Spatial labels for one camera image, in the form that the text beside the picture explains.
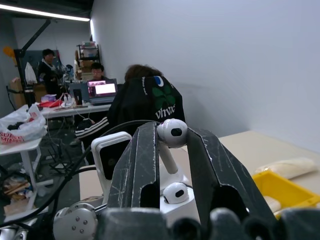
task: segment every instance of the fluorescent light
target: fluorescent light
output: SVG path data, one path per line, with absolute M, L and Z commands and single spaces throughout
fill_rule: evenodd
M 90 21 L 89 18 L 84 18 L 84 17 L 54 14 L 54 13 L 49 13 L 49 12 L 45 12 L 45 11 L 36 11 L 36 10 L 30 10 L 30 9 L 21 8 L 21 7 L 15 7 L 15 6 L 7 6 L 7 5 L 2 5 L 2 4 L 0 4 L 0 9 L 20 12 L 20 13 L 26 13 L 26 14 L 41 15 L 41 16 L 52 17 L 52 18 L 57 18 L 57 19 L 69 19 L 69 20 L 84 21 L 84 22 Z

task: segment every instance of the yellow tray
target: yellow tray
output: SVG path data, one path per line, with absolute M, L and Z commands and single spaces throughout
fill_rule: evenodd
M 279 176 L 272 171 L 264 171 L 252 176 L 263 196 L 269 196 L 285 208 L 312 208 L 320 202 L 320 196 Z

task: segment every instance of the beige table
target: beige table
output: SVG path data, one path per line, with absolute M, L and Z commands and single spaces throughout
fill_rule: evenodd
M 250 174 L 254 174 L 256 168 L 265 164 L 297 157 L 312 159 L 320 165 L 320 154 L 254 131 L 221 137 L 220 141 L 242 162 Z M 185 175 L 191 179 L 187 151 L 187 147 L 171 149 L 173 158 L 181 166 Z M 83 172 L 79 178 L 81 199 L 102 194 L 96 171 Z M 314 193 L 320 194 L 320 172 L 305 174 L 296 177 L 293 181 Z

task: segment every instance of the white plastic bag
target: white plastic bag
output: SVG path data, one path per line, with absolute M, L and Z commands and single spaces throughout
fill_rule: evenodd
M 37 77 L 36 77 L 35 71 L 29 62 L 26 63 L 24 74 L 25 74 L 25 80 L 28 84 L 37 83 Z
M 22 122 L 17 130 L 9 130 L 9 125 Z M 33 104 L 28 112 L 23 108 L 0 119 L 0 144 L 22 143 L 42 138 L 47 134 L 46 119 Z
M 292 179 L 302 174 L 310 173 L 318 170 L 316 163 L 306 157 L 297 157 L 289 160 L 282 160 L 258 167 L 255 173 L 263 171 L 272 171 L 286 179 Z

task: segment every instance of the earbud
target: earbud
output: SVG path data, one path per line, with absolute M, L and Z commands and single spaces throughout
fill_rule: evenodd
M 167 204 L 180 204 L 188 200 L 188 188 L 182 182 L 174 182 L 163 190 L 163 196 Z
M 181 148 L 187 143 L 188 126 L 178 119 L 167 119 L 157 127 L 159 138 L 169 148 Z

